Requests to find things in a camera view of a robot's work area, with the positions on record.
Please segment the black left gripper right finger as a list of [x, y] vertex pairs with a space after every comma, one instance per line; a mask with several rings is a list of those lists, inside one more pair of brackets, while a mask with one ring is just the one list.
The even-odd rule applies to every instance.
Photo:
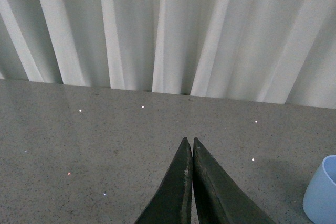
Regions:
[[193, 145], [193, 189], [199, 223], [274, 223], [197, 138]]

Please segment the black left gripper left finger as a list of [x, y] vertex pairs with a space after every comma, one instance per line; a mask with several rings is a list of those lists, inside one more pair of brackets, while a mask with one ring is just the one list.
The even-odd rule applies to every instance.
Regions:
[[188, 139], [178, 150], [153, 198], [136, 223], [190, 223], [193, 157]]

